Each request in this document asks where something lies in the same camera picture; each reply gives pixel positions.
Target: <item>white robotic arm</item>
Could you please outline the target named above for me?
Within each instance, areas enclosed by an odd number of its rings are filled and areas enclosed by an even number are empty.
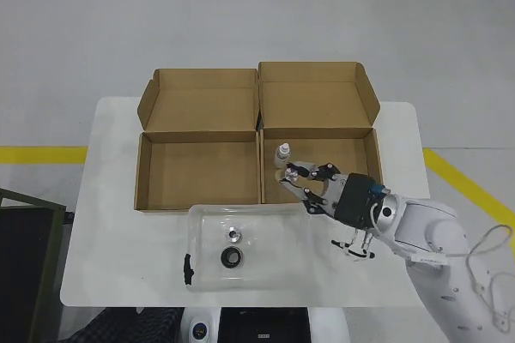
[[[452,343],[509,342],[507,313],[497,292],[487,292],[491,276],[474,256],[455,212],[430,200],[393,195],[373,179],[341,174],[332,164],[287,164],[279,183],[298,196],[309,214],[366,231],[362,252],[353,242],[333,244],[356,256],[372,256],[372,238],[406,261],[409,277],[426,309]],[[324,182],[322,194],[298,187],[297,177]]]

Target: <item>small bottle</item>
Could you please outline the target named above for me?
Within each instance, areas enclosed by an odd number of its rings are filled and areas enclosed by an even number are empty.
[[[288,143],[279,145],[275,151],[275,167],[278,169],[284,168],[289,158],[290,146],[288,145]]]

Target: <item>bottle cap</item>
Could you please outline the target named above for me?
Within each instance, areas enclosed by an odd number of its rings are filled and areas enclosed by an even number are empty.
[[[288,143],[284,143],[278,148],[278,150],[281,153],[287,154],[290,152],[290,146],[288,145]]]

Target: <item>transparent plastic tray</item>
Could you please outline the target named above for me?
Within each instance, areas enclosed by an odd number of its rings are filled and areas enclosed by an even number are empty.
[[[193,206],[187,256],[194,275],[187,288],[210,292],[309,286],[314,280],[309,222],[300,204]],[[232,226],[242,233],[237,244],[226,237]],[[243,254],[241,265],[233,269],[221,264],[222,251],[231,245]]]

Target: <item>yellow tape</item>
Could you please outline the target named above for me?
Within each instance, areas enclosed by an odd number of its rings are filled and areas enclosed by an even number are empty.
[[[513,251],[513,257],[515,258],[515,213],[491,196],[473,180],[466,177],[462,172],[446,162],[442,157],[438,156],[433,150],[424,148],[423,157],[426,166],[444,179],[450,186],[462,193],[494,220],[513,228],[513,238],[510,246]]]
[[[0,147],[0,164],[82,164],[88,147]]]

